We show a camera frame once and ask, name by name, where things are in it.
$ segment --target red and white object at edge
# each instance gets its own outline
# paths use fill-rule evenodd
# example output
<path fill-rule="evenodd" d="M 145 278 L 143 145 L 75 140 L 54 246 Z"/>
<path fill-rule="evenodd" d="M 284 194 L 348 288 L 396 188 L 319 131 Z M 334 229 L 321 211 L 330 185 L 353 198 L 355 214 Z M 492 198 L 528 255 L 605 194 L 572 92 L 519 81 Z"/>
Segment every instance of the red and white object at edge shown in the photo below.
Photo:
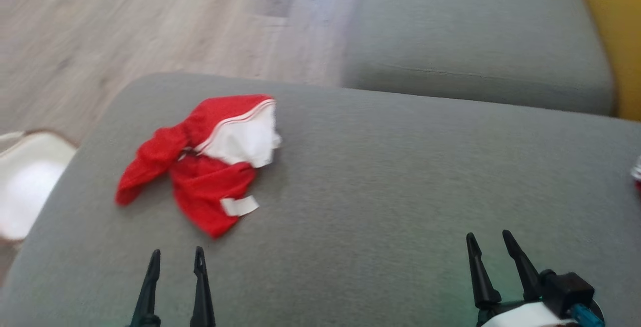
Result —
<path fill-rule="evenodd" d="M 634 178 L 636 189 L 641 192 L 641 156 L 636 161 L 636 165 L 634 166 L 634 168 L 632 168 L 632 177 Z"/>
<path fill-rule="evenodd" d="M 115 200 L 130 204 L 155 177 L 169 171 L 174 196 L 194 224 L 217 238 L 258 204 L 245 197 L 256 168 L 272 162 L 281 137 L 275 99 L 267 94 L 202 101 L 181 123 L 160 128 L 138 148 L 122 174 Z"/>

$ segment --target white tag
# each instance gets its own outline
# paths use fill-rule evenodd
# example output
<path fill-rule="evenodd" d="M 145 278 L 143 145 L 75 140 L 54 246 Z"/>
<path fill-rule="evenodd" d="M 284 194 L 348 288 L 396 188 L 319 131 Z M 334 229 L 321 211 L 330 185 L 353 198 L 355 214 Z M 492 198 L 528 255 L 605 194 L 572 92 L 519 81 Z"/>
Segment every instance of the white tag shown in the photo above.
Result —
<path fill-rule="evenodd" d="M 243 199 L 223 198 L 220 200 L 220 204 L 227 215 L 238 217 L 252 213 L 259 207 L 252 195 Z"/>

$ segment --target sofa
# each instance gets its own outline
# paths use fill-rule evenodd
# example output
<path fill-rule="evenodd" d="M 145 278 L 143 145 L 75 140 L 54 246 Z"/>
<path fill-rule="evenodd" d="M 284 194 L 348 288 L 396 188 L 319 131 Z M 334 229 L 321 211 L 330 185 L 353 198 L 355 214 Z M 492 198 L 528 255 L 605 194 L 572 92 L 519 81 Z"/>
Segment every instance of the sofa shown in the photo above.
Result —
<path fill-rule="evenodd" d="M 584 0 L 359 0 L 343 80 L 602 115 L 616 100 Z"/>
<path fill-rule="evenodd" d="M 202 99 L 269 93 L 282 148 L 250 188 L 261 207 L 213 240 L 163 177 L 127 208 L 119 178 L 154 130 Z M 125 325 L 151 252 L 155 313 L 188 325 L 204 248 L 217 324 L 476 324 L 465 235 L 504 300 L 501 238 L 539 272 L 594 286 L 607 325 L 636 325 L 641 124 L 583 113 L 347 88 L 155 74 L 113 101 L 78 149 L 0 292 L 4 325 Z"/>

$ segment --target gray fabric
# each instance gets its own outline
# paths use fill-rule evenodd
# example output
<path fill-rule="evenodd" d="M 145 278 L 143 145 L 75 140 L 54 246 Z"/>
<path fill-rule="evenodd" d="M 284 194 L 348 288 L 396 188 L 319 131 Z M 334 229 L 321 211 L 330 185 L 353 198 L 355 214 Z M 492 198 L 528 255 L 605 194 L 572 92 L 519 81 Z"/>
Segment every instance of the gray fabric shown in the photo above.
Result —
<path fill-rule="evenodd" d="M 360 0 L 344 86 L 609 114 L 583 0 Z"/>
<path fill-rule="evenodd" d="M 282 149 L 250 192 L 261 207 L 211 240 L 167 177 L 128 208 L 114 192 L 135 149 L 199 101 L 267 92 Z M 609 325 L 633 325 L 641 124 L 502 104 L 215 76 L 160 74 L 121 92 L 73 158 L 3 290 L 7 325 L 124 325 L 151 252 L 156 312 L 187 325 L 204 247 L 218 324 L 476 322 L 465 234 L 494 286 L 522 293 L 502 229 L 540 270 L 574 270 Z"/>

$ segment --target gray surface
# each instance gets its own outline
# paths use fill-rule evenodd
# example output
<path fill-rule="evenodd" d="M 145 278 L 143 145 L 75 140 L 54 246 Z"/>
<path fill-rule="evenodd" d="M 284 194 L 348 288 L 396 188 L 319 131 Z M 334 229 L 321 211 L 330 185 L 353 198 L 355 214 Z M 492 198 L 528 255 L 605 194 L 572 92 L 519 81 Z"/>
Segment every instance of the gray surface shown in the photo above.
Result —
<path fill-rule="evenodd" d="M 360 0 L 344 86 L 609 114 L 583 0 Z"/>
<path fill-rule="evenodd" d="M 186 220 L 167 178 L 126 209 L 122 170 L 202 99 L 268 92 L 283 148 L 224 238 Z M 194 247 L 219 325 L 473 325 L 473 231 L 505 300 L 520 294 L 501 230 L 539 269 L 574 270 L 611 326 L 634 325 L 641 124 L 501 104 L 166 74 L 124 90 L 78 150 L 9 272 L 7 325 L 123 325 L 151 252 L 156 311 L 187 325 Z"/>

